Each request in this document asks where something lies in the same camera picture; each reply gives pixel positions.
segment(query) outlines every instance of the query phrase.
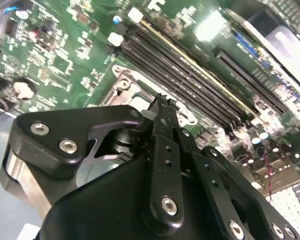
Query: motherboard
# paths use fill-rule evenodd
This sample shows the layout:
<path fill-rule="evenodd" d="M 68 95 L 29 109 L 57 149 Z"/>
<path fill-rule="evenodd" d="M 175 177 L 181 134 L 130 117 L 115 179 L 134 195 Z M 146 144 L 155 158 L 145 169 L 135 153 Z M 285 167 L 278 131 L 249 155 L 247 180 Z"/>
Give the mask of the motherboard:
<path fill-rule="evenodd" d="M 28 0 L 5 33 L 18 112 L 163 94 L 265 196 L 300 182 L 300 0 Z"/>

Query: screw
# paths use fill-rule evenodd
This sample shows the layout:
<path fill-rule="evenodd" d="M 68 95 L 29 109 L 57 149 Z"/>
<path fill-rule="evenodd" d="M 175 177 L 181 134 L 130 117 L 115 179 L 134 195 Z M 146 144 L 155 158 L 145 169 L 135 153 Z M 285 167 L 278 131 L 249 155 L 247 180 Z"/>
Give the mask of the screw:
<path fill-rule="evenodd" d="M 280 239 L 284 239 L 284 238 L 285 238 L 284 233 L 281 231 L 281 229 L 280 229 L 277 225 L 272 224 L 272 228 L 273 228 L 275 234 L 276 234 Z"/>
<path fill-rule="evenodd" d="M 290 237 L 292 237 L 293 239 L 296 239 L 295 233 L 288 226 L 284 226 L 284 229 L 289 234 Z"/>
<path fill-rule="evenodd" d="M 183 129 L 182 132 L 183 132 L 183 134 L 186 135 L 187 137 L 190 136 L 190 133 L 189 133 L 187 130 Z"/>
<path fill-rule="evenodd" d="M 78 150 L 77 144 L 69 139 L 62 140 L 59 143 L 59 148 L 67 154 L 73 154 Z"/>
<path fill-rule="evenodd" d="M 170 216 L 174 216 L 177 214 L 177 205 L 176 203 L 169 197 L 164 197 L 161 200 L 162 209 L 169 214 Z"/>
<path fill-rule="evenodd" d="M 44 136 L 47 135 L 50 132 L 50 129 L 47 125 L 36 122 L 30 126 L 30 130 L 33 134 L 39 135 L 39 136 Z"/>
<path fill-rule="evenodd" d="M 130 114 L 131 114 L 132 116 L 134 116 L 135 118 L 138 118 L 138 117 L 139 117 L 139 114 L 137 113 L 136 110 L 131 110 Z"/>
<path fill-rule="evenodd" d="M 218 156 L 218 152 L 213 148 L 210 149 L 210 153 L 215 157 Z"/>
<path fill-rule="evenodd" d="M 231 232 L 233 233 L 233 235 L 239 239 L 239 240 L 243 240 L 245 237 L 244 231 L 242 230 L 242 228 L 235 222 L 235 221 L 230 221 L 229 222 L 229 228 L 231 230 Z"/>

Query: screw hole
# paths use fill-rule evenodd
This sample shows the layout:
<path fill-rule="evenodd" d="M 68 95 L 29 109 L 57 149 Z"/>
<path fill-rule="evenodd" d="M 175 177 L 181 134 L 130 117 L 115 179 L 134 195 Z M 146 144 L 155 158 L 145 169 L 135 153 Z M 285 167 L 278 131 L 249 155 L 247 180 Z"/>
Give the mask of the screw hole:
<path fill-rule="evenodd" d="M 139 117 L 139 113 L 137 113 L 136 110 L 131 110 L 130 114 L 131 114 L 132 116 L 134 116 L 135 118 L 138 118 L 138 117 Z"/>
<path fill-rule="evenodd" d="M 165 161 L 165 165 L 167 165 L 169 168 L 172 168 L 172 163 L 169 160 Z"/>
<path fill-rule="evenodd" d="M 165 150 L 168 152 L 168 153 L 171 153 L 171 148 L 169 146 L 165 146 Z"/>
<path fill-rule="evenodd" d="M 214 149 L 214 148 L 211 148 L 210 149 L 210 153 L 213 155 L 213 156 L 218 156 L 218 153 L 217 153 L 217 151 Z"/>
<path fill-rule="evenodd" d="M 190 136 L 190 133 L 189 133 L 187 130 L 183 129 L 182 132 L 183 132 L 183 134 L 186 135 L 187 137 Z"/>
<path fill-rule="evenodd" d="M 167 123 L 167 121 L 166 121 L 165 119 L 162 118 L 160 121 L 161 121 L 161 123 L 162 123 L 163 125 L 168 126 L 168 123 Z"/>
<path fill-rule="evenodd" d="M 215 180 L 212 180 L 212 184 L 213 184 L 216 188 L 219 187 L 219 184 L 218 184 Z"/>

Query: pcie slot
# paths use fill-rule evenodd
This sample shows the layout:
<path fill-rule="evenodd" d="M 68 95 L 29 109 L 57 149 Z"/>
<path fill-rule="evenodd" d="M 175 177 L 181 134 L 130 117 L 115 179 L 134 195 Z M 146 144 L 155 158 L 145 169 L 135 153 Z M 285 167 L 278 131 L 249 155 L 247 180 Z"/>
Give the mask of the pcie slot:
<path fill-rule="evenodd" d="M 214 56 L 218 59 L 227 70 L 234 76 L 242 80 L 248 87 L 253 89 L 262 100 L 265 101 L 270 107 L 280 114 L 286 113 L 289 109 L 285 106 L 280 99 L 266 88 L 259 80 L 251 75 L 244 67 L 240 65 L 233 57 L 225 51 L 217 48 Z"/>
<path fill-rule="evenodd" d="M 229 121 L 232 121 L 235 126 L 239 126 L 241 124 L 240 118 L 236 115 L 231 115 L 225 107 L 221 107 L 221 105 L 216 104 L 215 101 L 208 98 L 205 94 L 200 92 L 195 86 L 191 84 L 193 82 L 192 79 L 186 80 L 182 78 L 182 76 L 178 75 L 175 71 L 171 71 L 171 69 L 165 64 L 158 65 L 157 62 L 165 62 L 163 58 L 160 56 L 156 56 L 154 59 L 154 55 L 151 52 L 144 50 L 144 48 L 140 48 L 139 45 L 133 44 L 133 42 L 129 42 L 128 44 L 136 53 L 142 55 L 143 59 L 147 59 L 152 65 L 154 65 L 155 69 L 160 70 L 160 73 L 164 72 L 167 78 L 173 79 L 180 84 L 180 87 L 185 87 L 184 91 L 188 92 L 189 95 L 193 95 L 198 102 L 203 104 L 204 106 L 209 106 L 214 112 L 218 112 L 218 114 L 224 118 L 227 118 Z"/>
<path fill-rule="evenodd" d="M 228 128 L 231 124 L 230 122 L 226 122 L 225 119 L 221 116 L 218 116 L 217 113 L 209 111 L 210 109 L 208 110 L 205 106 L 198 104 L 191 96 L 185 94 L 176 85 L 163 77 L 157 69 L 153 68 L 151 63 L 144 61 L 144 59 L 142 59 L 139 55 L 135 54 L 131 48 L 122 46 L 121 54 L 125 58 L 127 58 L 127 60 L 136 65 L 136 67 L 138 67 L 146 75 L 151 76 L 157 83 L 162 84 L 167 89 L 172 90 L 177 96 L 180 96 L 182 99 L 189 102 L 193 107 L 202 111 L 205 115 L 207 115 L 209 118 L 211 118 L 211 120 L 219 124 L 221 127 Z"/>
<path fill-rule="evenodd" d="M 135 34 L 136 36 L 131 37 L 132 41 L 136 42 L 136 44 L 148 51 L 153 57 L 157 58 L 158 61 L 166 65 L 170 72 L 173 72 L 182 78 L 186 78 L 194 88 L 201 91 L 201 95 L 205 95 L 210 99 L 210 101 L 214 101 L 215 104 L 219 104 L 225 112 L 230 112 L 236 118 L 245 115 L 245 112 L 241 108 L 221 95 L 212 84 L 209 84 L 207 81 L 199 77 L 189 67 L 173 56 L 171 51 L 166 50 L 165 47 L 158 41 L 152 39 L 150 35 L 141 31 L 137 31 Z"/>

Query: mounting hole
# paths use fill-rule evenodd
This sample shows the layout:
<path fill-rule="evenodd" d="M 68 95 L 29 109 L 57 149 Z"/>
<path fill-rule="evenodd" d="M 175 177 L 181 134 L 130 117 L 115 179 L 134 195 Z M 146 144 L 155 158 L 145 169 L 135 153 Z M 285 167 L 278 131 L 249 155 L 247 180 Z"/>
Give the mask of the mounting hole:
<path fill-rule="evenodd" d="M 210 149 L 210 153 L 215 157 L 218 156 L 218 152 L 214 148 Z"/>
<path fill-rule="evenodd" d="M 183 134 L 186 135 L 187 137 L 190 137 L 190 133 L 189 133 L 187 130 L 183 129 L 182 132 L 183 132 Z"/>
<path fill-rule="evenodd" d="M 168 123 L 167 123 L 167 121 L 166 121 L 165 119 L 162 118 L 160 121 L 161 121 L 161 123 L 162 123 L 163 125 L 168 126 Z"/>
<path fill-rule="evenodd" d="M 139 117 L 139 113 L 137 113 L 136 110 L 131 110 L 131 111 L 130 111 L 130 114 L 131 114 L 132 116 L 134 116 L 135 118 L 138 118 L 138 117 Z"/>
<path fill-rule="evenodd" d="M 165 146 L 165 150 L 168 152 L 168 153 L 171 153 L 171 148 L 169 146 Z"/>
<path fill-rule="evenodd" d="M 218 184 L 215 180 L 212 180 L 212 184 L 213 184 L 216 188 L 219 187 L 219 184 Z"/>
<path fill-rule="evenodd" d="M 165 160 L 165 165 L 167 165 L 169 168 L 172 168 L 172 163 L 169 160 Z"/>
<path fill-rule="evenodd" d="M 208 164 L 204 165 L 207 170 L 211 170 L 211 167 Z"/>

